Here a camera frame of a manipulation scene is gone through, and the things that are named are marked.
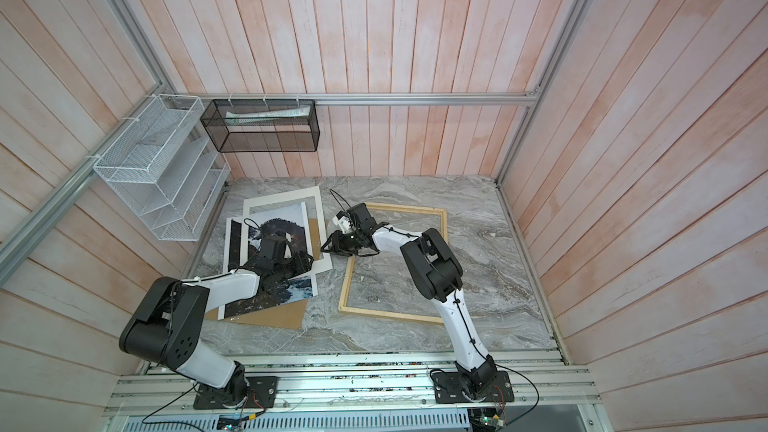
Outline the white photo mat board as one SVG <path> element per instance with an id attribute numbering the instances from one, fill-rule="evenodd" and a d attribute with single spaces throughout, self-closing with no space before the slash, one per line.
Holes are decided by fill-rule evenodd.
<path id="1" fill-rule="evenodd" d="M 314 258 L 312 270 L 299 276 L 317 274 L 331 269 L 330 254 L 321 251 L 321 246 L 327 240 L 328 235 L 320 190 L 317 186 L 244 200 L 242 215 L 243 231 L 240 245 L 240 263 L 242 265 L 246 266 L 248 259 L 248 234 L 246 227 L 248 226 L 247 221 L 249 217 L 258 212 L 271 211 L 293 204 L 302 204 L 304 206 L 303 224 L 306 227 L 309 250 Z"/>

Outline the light wooden picture frame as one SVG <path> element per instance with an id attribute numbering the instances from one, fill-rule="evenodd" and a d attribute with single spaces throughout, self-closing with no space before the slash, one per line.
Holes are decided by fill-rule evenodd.
<path id="1" fill-rule="evenodd" d="M 444 208 L 422 207 L 422 206 L 410 206 L 410 205 L 395 205 L 385 203 L 373 203 L 368 202 L 367 207 L 370 211 L 386 211 L 386 212 L 398 212 L 398 213 L 414 213 L 422 215 L 437 216 L 440 219 L 441 234 L 444 238 L 448 236 L 448 213 Z M 339 299 L 338 311 L 344 314 L 374 317 L 380 319 L 390 319 L 398 321 L 407 321 L 415 323 L 424 323 L 432 325 L 442 325 L 443 321 L 439 317 L 424 316 L 406 314 L 401 312 L 388 312 L 371 309 L 356 308 L 347 305 L 349 292 L 354 275 L 354 266 L 356 264 L 356 257 L 350 257 L 347 260 L 346 271 L 344 281 L 342 284 L 341 295 Z"/>

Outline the waterfall landscape photo print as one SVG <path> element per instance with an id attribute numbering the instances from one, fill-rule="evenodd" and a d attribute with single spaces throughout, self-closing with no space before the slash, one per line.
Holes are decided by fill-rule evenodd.
<path id="1" fill-rule="evenodd" d="M 251 215 L 248 224 L 249 252 L 246 268 L 254 271 L 254 260 L 259 252 L 260 240 L 270 235 L 284 236 L 290 245 L 290 257 L 299 251 L 312 255 L 307 242 L 306 227 L 303 224 L 304 206 L 293 204 L 271 211 L 262 211 Z"/>

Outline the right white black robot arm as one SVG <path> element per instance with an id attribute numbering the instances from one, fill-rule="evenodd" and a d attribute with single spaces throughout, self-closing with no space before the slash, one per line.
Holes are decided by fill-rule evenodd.
<path id="1" fill-rule="evenodd" d="M 364 249 L 402 255 L 416 289 L 435 306 L 448 332 L 462 394 L 480 399 L 498 369 L 469 314 L 463 268 L 440 232 L 429 228 L 417 235 L 385 224 L 371 232 L 336 230 L 322 246 L 324 252 L 343 256 L 359 256 Z"/>

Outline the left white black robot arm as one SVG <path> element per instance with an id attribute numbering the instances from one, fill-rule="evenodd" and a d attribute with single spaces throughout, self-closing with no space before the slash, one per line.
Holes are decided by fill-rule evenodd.
<path id="1" fill-rule="evenodd" d="M 196 381 L 226 408 L 239 406 L 249 389 L 244 366 L 201 341 L 206 313 L 255 296 L 264 279 L 308 272 L 313 262 L 310 254 L 299 251 L 291 258 L 253 258 L 203 279 L 159 278 L 123 329 L 119 348 Z"/>

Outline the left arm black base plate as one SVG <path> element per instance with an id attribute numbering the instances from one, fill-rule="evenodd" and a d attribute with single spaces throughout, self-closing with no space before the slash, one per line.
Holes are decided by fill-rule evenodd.
<path id="1" fill-rule="evenodd" d="M 278 380 L 277 376 L 245 375 L 234 377 L 224 388 L 200 385 L 193 409 L 272 408 Z"/>

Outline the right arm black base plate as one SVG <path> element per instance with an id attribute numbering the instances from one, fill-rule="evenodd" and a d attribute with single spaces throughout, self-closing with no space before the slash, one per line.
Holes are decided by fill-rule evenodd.
<path id="1" fill-rule="evenodd" d="M 514 401 L 509 375 L 500 371 L 484 385 L 474 385 L 466 374 L 431 369 L 429 377 L 433 383 L 435 401 L 438 404 L 469 402 L 506 404 Z"/>

